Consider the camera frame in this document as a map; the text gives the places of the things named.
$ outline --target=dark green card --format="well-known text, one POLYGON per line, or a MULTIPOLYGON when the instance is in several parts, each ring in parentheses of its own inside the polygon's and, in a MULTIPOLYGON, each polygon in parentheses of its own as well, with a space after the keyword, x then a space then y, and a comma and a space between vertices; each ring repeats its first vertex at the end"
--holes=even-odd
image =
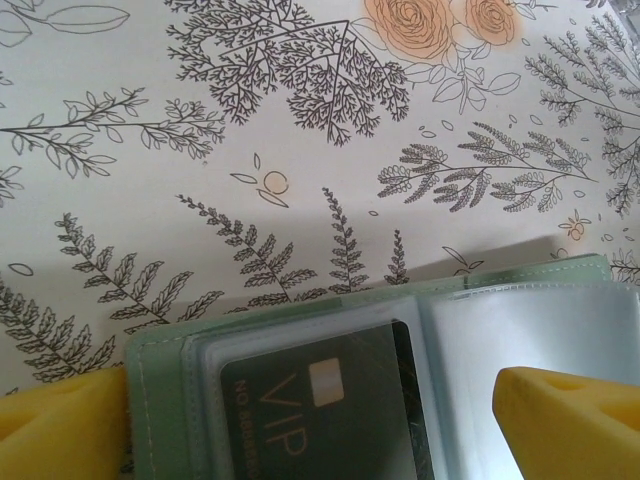
POLYGON ((221 383, 236 480, 433 476, 402 322, 231 362, 221 383))

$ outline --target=botanical print paper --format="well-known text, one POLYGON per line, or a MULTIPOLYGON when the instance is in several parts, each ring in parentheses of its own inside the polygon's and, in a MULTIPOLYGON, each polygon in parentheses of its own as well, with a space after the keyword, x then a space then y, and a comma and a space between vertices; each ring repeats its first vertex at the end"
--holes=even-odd
POLYGON ((606 254, 640 57, 582 0, 0 0, 4 392, 140 328, 606 254))

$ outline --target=orange rose illustration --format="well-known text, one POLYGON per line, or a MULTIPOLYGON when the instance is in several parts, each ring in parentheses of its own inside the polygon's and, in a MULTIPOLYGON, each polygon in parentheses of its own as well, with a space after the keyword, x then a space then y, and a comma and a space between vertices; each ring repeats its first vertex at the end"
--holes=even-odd
POLYGON ((382 41, 400 58, 440 63, 451 46, 447 0, 365 0, 365 6, 382 41))
POLYGON ((506 0, 451 0, 456 20, 491 45, 505 45, 515 34, 515 10, 506 0))

